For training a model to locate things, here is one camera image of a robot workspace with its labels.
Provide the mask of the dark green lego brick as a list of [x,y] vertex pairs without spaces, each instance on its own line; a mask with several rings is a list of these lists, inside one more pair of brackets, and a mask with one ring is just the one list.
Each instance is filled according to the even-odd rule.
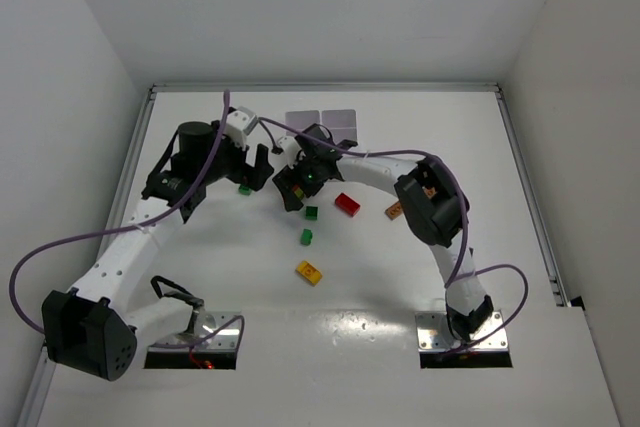
[[317,206],[307,206],[305,208],[305,218],[310,221],[317,221],[319,208]]

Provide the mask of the lime green lego brick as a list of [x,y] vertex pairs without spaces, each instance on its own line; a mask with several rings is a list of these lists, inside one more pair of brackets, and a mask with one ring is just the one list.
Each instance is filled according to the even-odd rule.
[[304,229],[300,236],[300,243],[303,246],[309,246],[312,243],[313,232],[310,229]]

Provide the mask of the orange-brown long lego brick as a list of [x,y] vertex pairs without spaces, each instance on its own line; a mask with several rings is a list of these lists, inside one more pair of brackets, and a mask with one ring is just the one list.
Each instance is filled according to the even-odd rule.
[[395,202],[384,211],[386,217],[393,221],[403,215],[403,209],[400,202]]

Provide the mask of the yellow lego brick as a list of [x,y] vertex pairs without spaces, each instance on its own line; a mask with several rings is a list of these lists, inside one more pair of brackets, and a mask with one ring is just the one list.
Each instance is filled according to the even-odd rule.
[[310,285],[316,286],[323,278],[323,274],[308,261],[301,262],[296,272]]

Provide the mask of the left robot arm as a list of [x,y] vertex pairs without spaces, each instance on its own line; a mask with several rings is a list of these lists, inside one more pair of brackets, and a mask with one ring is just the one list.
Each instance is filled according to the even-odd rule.
[[162,246],[205,199],[209,185],[227,179],[258,191],[273,174],[263,144],[254,164],[246,161],[247,138],[258,123],[255,115],[235,110],[224,122],[178,126],[149,173],[125,232],[68,291],[52,291],[44,300],[51,361],[115,381],[139,352],[172,335],[193,335],[204,302],[184,288],[158,291],[155,303],[135,311],[130,299]]

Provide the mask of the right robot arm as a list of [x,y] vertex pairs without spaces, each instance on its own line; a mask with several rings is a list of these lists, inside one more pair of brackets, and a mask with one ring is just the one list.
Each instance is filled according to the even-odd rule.
[[441,161],[424,154],[410,161],[401,155],[355,152],[356,144],[334,144],[313,124],[298,135],[276,141],[286,166],[273,177],[287,211],[303,208],[329,181],[362,184],[396,197],[411,233],[426,244],[445,289],[449,327],[469,343],[493,311],[493,302],[476,275],[469,250],[469,203]]

